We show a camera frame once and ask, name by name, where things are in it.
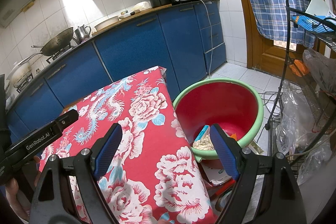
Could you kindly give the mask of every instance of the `metal screw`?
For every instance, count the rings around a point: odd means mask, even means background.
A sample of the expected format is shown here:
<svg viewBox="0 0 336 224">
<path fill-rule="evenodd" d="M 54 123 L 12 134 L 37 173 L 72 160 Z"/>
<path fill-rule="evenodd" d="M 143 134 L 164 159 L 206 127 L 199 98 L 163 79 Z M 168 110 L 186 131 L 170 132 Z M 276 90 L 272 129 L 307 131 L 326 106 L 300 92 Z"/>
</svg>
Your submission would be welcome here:
<svg viewBox="0 0 336 224">
<path fill-rule="evenodd" d="M 251 149 L 249 149 L 248 147 L 244 147 L 243 149 L 242 149 L 242 152 L 244 153 L 244 154 L 249 154 L 249 153 L 251 153 Z"/>
<path fill-rule="evenodd" d="M 87 155 L 88 153 L 90 153 L 90 149 L 88 149 L 88 148 L 84 148 L 84 149 L 81 151 L 81 154 L 82 154 L 83 156 Z"/>
<path fill-rule="evenodd" d="M 278 152 L 278 153 L 276 153 L 276 157 L 278 159 L 282 160 L 285 156 L 283 155 L 283 153 Z"/>
<path fill-rule="evenodd" d="M 57 158 L 57 155 L 51 155 L 51 156 L 49 157 L 49 160 L 50 160 L 50 161 L 54 161 L 56 158 Z"/>
</svg>

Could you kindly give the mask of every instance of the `stainless steel kettle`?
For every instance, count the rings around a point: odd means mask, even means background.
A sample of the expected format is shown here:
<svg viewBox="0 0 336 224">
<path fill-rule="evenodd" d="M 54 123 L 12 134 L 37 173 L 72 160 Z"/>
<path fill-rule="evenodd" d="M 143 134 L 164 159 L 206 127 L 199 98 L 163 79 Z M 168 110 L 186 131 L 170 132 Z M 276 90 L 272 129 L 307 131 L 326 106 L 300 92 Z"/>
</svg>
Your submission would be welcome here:
<svg viewBox="0 0 336 224">
<path fill-rule="evenodd" d="M 83 41 L 85 41 L 86 39 L 88 39 L 90 37 L 90 33 L 91 33 L 91 27 L 90 26 L 78 26 L 78 28 L 75 30 L 75 34 L 76 37 L 73 37 L 73 40 L 75 40 L 75 42 L 77 43 L 77 45 L 79 45 L 80 43 L 82 43 Z"/>
</svg>

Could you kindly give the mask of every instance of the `green bucket rim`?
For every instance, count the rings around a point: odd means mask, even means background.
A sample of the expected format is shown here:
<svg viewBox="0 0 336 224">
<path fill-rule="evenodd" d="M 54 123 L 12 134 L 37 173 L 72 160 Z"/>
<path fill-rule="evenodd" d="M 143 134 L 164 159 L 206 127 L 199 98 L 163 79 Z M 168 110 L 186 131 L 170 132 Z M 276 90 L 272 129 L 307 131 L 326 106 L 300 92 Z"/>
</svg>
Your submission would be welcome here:
<svg viewBox="0 0 336 224">
<path fill-rule="evenodd" d="M 263 119 L 264 119 L 263 101 L 261 100 L 261 97 L 260 97 L 259 93 L 252 86 L 250 86 L 250 85 L 248 85 L 248 84 L 246 84 L 242 81 L 239 81 L 239 80 L 234 80 L 234 79 L 231 79 L 231 78 L 224 78 L 224 77 L 223 78 L 213 78 L 213 79 L 202 80 L 202 81 L 197 82 L 197 83 L 187 87 L 186 89 L 184 89 L 174 100 L 173 107 L 176 110 L 176 107 L 178 106 L 178 104 L 182 100 L 182 98 L 187 93 L 192 91 L 193 89 L 195 89 L 199 86 L 205 85 L 205 84 L 215 83 L 215 82 L 226 82 L 226 83 L 238 84 L 242 87 L 247 88 L 249 91 L 251 91 L 252 94 L 254 95 L 254 97 L 257 99 L 258 114 L 257 114 L 257 117 L 255 119 L 255 122 L 254 122 L 253 126 L 250 128 L 250 130 L 244 135 L 244 137 L 241 138 L 240 140 L 238 140 L 238 144 L 240 145 L 240 147 L 245 147 L 258 134 L 259 129 L 260 129 L 261 124 L 262 124 Z M 194 153 L 194 156 L 195 156 L 197 162 L 200 162 L 201 160 L 216 160 L 216 159 L 218 159 L 218 155 L 217 155 L 215 150 L 204 151 L 204 150 L 199 150 L 199 149 L 196 149 L 196 148 L 193 148 L 193 147 L 191 147 L 191 150 Z"/>
</svg>

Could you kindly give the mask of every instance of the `blue gripper pad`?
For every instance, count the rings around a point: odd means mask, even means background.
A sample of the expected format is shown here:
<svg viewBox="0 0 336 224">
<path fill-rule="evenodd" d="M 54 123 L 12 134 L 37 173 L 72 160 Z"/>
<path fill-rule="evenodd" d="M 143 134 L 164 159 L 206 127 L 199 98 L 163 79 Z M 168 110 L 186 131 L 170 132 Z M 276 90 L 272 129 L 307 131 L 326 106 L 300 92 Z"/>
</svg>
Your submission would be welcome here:
<svg viewBox="0 0 336 224">
<path fill-rule="evenodd" d="M 237 166 L 240 165 L 241 158 L 239 144 L 235 139 L 226 136 L 218 124 L 210 127 L 210 139 L 225 172 L 237 181 L 240 175 Z"/>
<path fill-rule="evenodd" d="M 106 174 L 123 137 L 121 126 L 114 123 L 103 138 L 92 146 L 91 168 L 96 181 Z"/>
</svg>

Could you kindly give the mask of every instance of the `tablecloth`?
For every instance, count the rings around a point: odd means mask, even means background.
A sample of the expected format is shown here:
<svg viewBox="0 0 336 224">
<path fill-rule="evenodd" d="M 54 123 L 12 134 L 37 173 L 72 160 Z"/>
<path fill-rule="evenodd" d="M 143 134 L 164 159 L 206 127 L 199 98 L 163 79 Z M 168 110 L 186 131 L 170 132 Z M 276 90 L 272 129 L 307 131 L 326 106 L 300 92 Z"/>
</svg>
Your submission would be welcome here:
<svg viewBox="0 0 336 224">
<path fill-rule="evenodd" d="M 90 148 L 113 123 L 123 137 L 108 172 L 98 184 L 120 223 L 214 223 L 209 197 L 164 80 L 154 67 L 99 89 L 71 107 L 79 119 L 42 154 L 40 170 L 52 154 L 74 156 Z M 90 222 L 75 177 L 76 206 Z"/>
</svg>

